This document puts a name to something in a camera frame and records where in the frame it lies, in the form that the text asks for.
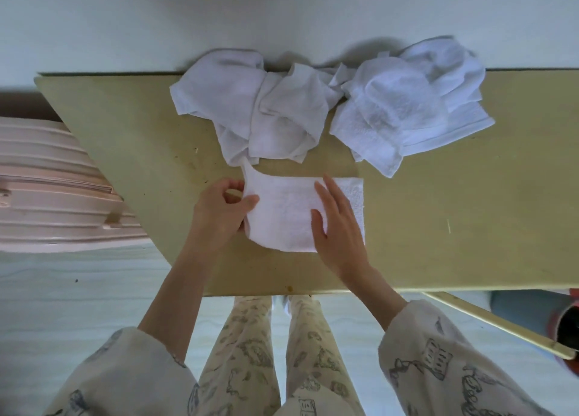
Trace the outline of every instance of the tabletop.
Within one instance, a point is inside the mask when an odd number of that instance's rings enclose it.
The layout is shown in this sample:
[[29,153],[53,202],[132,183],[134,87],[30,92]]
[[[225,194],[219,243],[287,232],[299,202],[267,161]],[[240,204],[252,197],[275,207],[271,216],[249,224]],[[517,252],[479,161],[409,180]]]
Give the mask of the tabletop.
[[[178,75],[43,76],[36,84],[172,263],[207,183],[242,178],[210,121],[178,116]],[[399,291],[579,286],[579,70],[490,71],[484,131],[408,156],[394,178],[328,134],[303,164],[260,160],[280,176],[364,179],[371,263]],[[239,234],[206,295],[345,290],[315,253],[260,247]]]

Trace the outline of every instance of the person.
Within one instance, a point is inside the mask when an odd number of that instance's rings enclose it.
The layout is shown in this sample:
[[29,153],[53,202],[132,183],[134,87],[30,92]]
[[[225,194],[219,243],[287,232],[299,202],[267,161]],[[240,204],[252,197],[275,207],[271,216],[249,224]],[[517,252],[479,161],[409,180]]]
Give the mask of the person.
[[[364,303],[384,330],[379,364],[408,416],[551,415],[521,390],[427,301],[406,302],[368,262],[347,198],[324,176],[315,184],[327,215],[312,211],[322,262]],[[237,297],[207,364],[195,380],[184,360],[203,290],[220,250],[259,197],[223,178],[201,193],[191,230],[137,328],[111,338],[70,375],[47,414],[325,416],[364,409],[320,303],[286,298],[291,314],[286,402],[273,366],[271,297]]]

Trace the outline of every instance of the tile floor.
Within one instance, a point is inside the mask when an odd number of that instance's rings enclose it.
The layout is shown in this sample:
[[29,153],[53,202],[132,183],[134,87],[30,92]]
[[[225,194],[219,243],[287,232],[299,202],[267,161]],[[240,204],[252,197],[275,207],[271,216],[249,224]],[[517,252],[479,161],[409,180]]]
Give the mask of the tile floor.
[[[168,270],[153,246],[0,254],[0,415],[41,414],[80,361],[113,331],[140,321]],[[486,293],[461,296],[488,307]],[[403,415],[378,366],[380,327],[352,295],[319,299],[366,413]],[[232,304],[230,297],[203,300],[186,359],[194,374],[203,368]],[[577,414],[578,380],[551,358],[465,314],[441,309],[539,404],[559,416]],[[289,317],[276,308],[272,336],[282,393],[288,325]]]

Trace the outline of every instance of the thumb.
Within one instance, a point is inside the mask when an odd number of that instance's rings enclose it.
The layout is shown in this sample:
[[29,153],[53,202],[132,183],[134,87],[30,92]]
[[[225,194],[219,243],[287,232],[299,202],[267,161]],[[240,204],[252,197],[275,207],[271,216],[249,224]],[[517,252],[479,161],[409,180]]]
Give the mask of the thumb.
[[324,233],[324,219],[322,218],[322,214],[315,209],[312,209],[312,235],[314,236],[315,249],[320,252],[328,237]]
[[243,213],[243,216],[245,216],[249,212],[251,212],[255,208],[255,206],[257,206],[258,202],[259,197],[257,195],[248,195],[245,198],[243,198],[243,200],[241,200],[239,203],[236,203],[235,206],[236,208],[239,209],[239,211]]

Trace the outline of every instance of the sleeve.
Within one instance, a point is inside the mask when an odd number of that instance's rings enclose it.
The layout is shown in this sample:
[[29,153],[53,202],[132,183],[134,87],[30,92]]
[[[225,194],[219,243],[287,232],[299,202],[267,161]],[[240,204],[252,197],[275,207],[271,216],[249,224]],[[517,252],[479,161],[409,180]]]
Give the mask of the sleeve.
[[407,416],[553,416],[428,301],[392,320],[378,356]]
[[119,329],[68,377],[46,415],[187,415],[199,385],[165,346],[134,327]]

